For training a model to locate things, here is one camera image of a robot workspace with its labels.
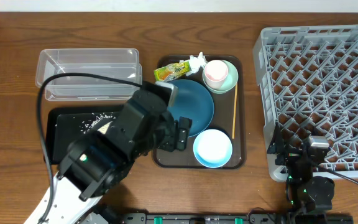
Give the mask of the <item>green yellow snack wrapper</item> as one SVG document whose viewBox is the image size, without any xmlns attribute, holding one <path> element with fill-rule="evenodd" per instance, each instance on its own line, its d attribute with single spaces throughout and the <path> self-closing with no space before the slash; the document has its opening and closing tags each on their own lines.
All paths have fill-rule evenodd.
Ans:
<svg viewBox="0 0 358 224">
<path fill-rule="evenodd" d="M 191 71 L 189 61 L 171 63 L 164 67 L 154 70 L 154 76 L 157 81 L 170 82 L 176 80 Z"/>
</svg>

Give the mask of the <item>crumpled white tissue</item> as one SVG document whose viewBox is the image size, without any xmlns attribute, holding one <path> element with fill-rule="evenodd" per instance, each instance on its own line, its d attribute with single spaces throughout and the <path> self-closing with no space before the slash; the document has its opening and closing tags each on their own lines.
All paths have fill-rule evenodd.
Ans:
<svg viewBox="0 0 358 224">
<path fill-rule="evenodd" d="M 186 76 L 190 76 L 192 74 L 196 74 L 202 68 L 204 69 L 206 64 L 208 63 L 203 52 L 200 52 L 198 56 L 190 55 L 190 58 L 186 60 L 189 63 L 190 70 L 185 73 Z"/>
</svg>

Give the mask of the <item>pink cup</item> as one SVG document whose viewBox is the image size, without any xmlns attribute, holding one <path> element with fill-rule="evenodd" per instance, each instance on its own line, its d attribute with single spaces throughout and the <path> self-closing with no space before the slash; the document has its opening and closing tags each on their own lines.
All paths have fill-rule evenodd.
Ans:
<svg viewBox="0 0 358 224">
<path fill-rule="evenodd" d="M 228 75 L 228 67 L 222 60 L 212 60 L 204 68 L 206 84 L 217 90 L 220 88 Z"/>
</svg>

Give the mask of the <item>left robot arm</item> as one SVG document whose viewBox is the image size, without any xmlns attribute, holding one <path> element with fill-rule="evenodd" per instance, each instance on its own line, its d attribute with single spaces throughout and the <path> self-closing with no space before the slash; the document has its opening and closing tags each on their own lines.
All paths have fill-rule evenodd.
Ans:
<svg viewBox="0 0 358 224">
<path fill-rule="evenodd" d="M 155 148 L 185 150 L 190 128 L 190 119 L 173 119 L 162 97 L 137 90 L 116 119 L 69 145 L 51 187 L 26 222 L 76 223 L 128 175 L 138 157 Z"/>
</svg>

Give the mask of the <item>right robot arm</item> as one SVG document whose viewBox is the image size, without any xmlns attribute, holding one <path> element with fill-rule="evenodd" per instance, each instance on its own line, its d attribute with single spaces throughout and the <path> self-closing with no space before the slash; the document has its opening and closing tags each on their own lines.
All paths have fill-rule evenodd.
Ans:
<svg viewBox="0 0 358 224">
<path fill-rule="evenodd" d="M 284 223 L 327 223 L 332 209 L 334 181 L 315 176 L 313 169 L 324 162 L 329 142 L 324 136 L 308 136 L 298 147 L 285 142 L 279 124 L 275 125 L 267 154 L 276 155 L 275 164 L 287 168 L 287 200 L 292 208 Z"/>
</svg>

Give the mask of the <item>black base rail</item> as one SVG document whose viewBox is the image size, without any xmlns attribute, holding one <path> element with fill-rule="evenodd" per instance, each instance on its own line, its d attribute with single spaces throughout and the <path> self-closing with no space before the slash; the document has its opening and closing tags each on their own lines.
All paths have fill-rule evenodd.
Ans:
<svg viewBox="0 0 358 224">
<path fill-rule="evenodd" d="M 249 215 L 163 215 L 144 213 L 127 213 L 121 216 L 90 213 L 86 218 L 77 221 L 80 224 L 102 224 L 102 223 L 120 223 L 120 224 L 268 224 L 268 223 L 287 223 L 283 215 L 276 214 L 258 214 Z"/>
</svg>

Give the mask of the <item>black plastic tray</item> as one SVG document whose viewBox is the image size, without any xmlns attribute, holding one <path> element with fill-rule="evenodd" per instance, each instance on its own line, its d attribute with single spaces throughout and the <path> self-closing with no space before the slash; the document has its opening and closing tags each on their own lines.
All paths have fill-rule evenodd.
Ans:
<svg viewBox="0 0 358 224">
<path fill-rule="evenodd" d="M 45 144 L 51 164 L 59 164 L 67 154 L 71 142 L 84 135 L 80 131 L 80 123 L 85 118 L 91 118 L 91 113 L 113 112 L 116 118 L 123 109 L 122 105 L 107 106 L 69 106 L 54 108 L 48 114 Z M 98 130 L 113 120 L 103 120 L 92 130 Z"/>
</svg>

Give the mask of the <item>light blue bowl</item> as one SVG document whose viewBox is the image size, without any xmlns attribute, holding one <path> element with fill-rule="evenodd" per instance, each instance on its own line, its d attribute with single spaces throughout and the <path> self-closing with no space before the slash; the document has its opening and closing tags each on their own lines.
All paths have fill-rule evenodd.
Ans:
<svg viewBox="0 0 358 224">
<path fill-rule="evenodd" d="M 226 133 L 217 129 L 201 132 L 193 143 L 196 160 L 207 168 L 220 168 L 231 158 L 233 152 L 231 139 Z"/>
</svg>

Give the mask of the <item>grey dishwasher rack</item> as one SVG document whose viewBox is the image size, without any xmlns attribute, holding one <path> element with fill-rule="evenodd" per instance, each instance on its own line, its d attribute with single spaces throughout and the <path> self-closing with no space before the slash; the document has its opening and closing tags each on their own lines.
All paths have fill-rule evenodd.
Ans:
<svg viewBox="0 0 358 224">
<path fill-rule="evenodd" d="M 358 25 L 268 27 L 253 49 L 264 109 L 264 141 L 324 136 L 317 175 L 358 178 Z"/>
</svg>

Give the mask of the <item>dark blue plate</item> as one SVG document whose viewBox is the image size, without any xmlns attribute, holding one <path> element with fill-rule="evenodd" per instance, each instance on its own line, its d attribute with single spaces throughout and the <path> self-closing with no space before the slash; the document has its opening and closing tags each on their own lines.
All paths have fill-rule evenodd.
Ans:
<svg viewBox="0 0 358 224">
<path fill-rule="evenodd" d="M 180 117 L 192 120 L 189 137 L 204 131 L 212 122 L 214 101 L 209 91 L 200 83 L 181 79 L 171 84 L 178 88 L 173 106 L 168 108 L 175 120 Z"/>
</svg>

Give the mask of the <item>pile of rice grains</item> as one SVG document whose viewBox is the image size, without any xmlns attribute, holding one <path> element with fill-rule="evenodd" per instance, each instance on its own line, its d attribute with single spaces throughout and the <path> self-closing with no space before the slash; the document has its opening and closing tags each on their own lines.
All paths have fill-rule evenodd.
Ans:
<svg viewBox="0 0 358 224">
<path fill-rule="evenodd" d="M 80 131 L 85 134 L 89 132 L 92 128 L 95 128 L 98 123 L 103 120 L 114 120 L 116 115 L 113 112 L 110 113 L 91 113 L 91 118 L 85 118 L 80 123 Z"/>
</svg>

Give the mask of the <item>light green saucer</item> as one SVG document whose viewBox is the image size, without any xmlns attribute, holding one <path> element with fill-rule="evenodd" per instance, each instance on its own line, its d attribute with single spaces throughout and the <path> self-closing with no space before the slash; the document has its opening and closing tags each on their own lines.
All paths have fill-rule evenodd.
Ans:
<svg viewBox="0 0 358 224">
<path fill-rule="evenodd" d="M 239 74 L 238 74 L 238 71 L 237 71 L 237 68 L 231 63 L 231 62 L 228 62 L 227 60 L 222 60 L 228 67 L 228 75 L 225 79 L 225 82 L 223 83 L 223 85 L 218 88 L 217 90 L 214 90 L 212 88 L 210 88 L 207 84 L 206 84 L 206 81 L 205 81 L 205 78 L 204 78 L 204 70 L 203 70 L 203 81 L 204 83 L 206 84 L 207 88 L 212 91 L 213 93 L 216 93 L 216 94 L 223 94 L 223 93 L 226 93 L 228 92 L 229 90 L 231 90 L 232 88 L 235 87 L 237 81 L 238 81 L 238 78 L 239 78 Z"/>
</svg>

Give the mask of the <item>clear plastic bin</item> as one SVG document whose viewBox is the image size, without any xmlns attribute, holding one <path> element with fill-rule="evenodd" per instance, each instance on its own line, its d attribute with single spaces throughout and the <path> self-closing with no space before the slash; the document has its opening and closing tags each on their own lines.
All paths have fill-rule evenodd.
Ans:
<svg viewBox="0 0 358 224">
<path fill-rule="evenodd" d="M 142 67 L 137 49 L 45 49 L 39 55 L 35 84 L 61 73 L 90 73 L 142 83 Z M 138 88 L 89 77 L 63 77 L 45 87 L 50 101 L 127 100 Z"/>
</svg>

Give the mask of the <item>wooden chopstick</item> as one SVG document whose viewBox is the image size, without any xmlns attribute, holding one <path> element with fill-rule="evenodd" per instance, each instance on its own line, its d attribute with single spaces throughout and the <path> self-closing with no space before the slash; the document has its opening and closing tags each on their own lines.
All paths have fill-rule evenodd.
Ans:
<svg viewBox="0 0 358 224">
<path fill-rule="evenodd" d="M 236 132 L 236 112 L 237 112 L 237 84 L 234 87 L 234 105 L 233 105 L 233 117 L 232 117 L 232 139 L 235 139 Z"/>
</svg>

